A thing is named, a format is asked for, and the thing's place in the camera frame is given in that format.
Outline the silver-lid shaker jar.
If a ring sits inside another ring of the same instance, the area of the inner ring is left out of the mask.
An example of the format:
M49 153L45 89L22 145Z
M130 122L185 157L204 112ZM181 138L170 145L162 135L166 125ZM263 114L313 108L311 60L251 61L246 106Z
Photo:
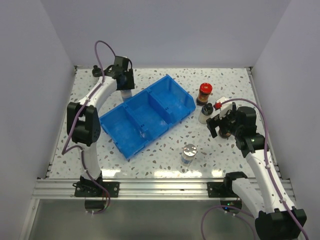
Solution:
M185 166L189 166L196 158L197 147L191 143L186 144L181 152L181 162Z

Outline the silver-lid blue-label spice jar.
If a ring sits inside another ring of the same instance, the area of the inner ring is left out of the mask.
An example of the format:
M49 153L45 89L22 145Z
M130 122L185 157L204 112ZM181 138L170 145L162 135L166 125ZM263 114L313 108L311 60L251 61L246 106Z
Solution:
M128 99L130 99L133 95L132 95L132 90L121 90L121 98L123 100L123 102L127 101Z

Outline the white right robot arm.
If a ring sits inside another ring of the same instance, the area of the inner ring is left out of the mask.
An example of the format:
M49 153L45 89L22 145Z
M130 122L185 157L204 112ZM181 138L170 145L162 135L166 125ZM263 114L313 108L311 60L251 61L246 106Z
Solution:
M209 118L207 128L213 137L234 136L237 148L249 164L259 186L256 191L242 172L226 173L223 192L237 195L254 218L255 231L261 240L293 240L303 232L307 216L290 199L277 174L266 137L257 132L254 108L237 107L234 102L214 104L218 114Z

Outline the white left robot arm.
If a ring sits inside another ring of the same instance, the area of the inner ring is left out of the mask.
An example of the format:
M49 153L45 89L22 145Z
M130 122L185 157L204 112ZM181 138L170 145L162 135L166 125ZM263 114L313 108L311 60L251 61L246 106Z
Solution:
M67 148L69 141L80 148L81 178L90 180L86 190L96 197L104 190L104 184L98 180L102 177L97 154L97 141L101 134L98 113L107 98L116 91L120 92L123 101L132 97L135 88L132 61L125 56L115 56L113 64L106 69L94 65L92 76L96 80L95 86L80 101L67 105L68 137L62 153L70 150Z

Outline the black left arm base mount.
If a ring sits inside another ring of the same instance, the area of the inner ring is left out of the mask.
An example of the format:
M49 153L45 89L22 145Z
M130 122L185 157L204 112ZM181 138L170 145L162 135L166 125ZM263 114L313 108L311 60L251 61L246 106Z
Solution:
M100 176L95 182L98 185L81 176L79 181L72 184L75 188L74 196L80 198L118 197L120 190L118 181L103 181Z

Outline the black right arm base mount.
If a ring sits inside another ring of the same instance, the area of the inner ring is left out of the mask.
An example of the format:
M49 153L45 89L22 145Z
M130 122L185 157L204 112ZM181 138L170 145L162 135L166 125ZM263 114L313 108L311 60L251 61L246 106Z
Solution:
M211 181L207 182L206 185L209 198L226 198L228 196L223 182Z

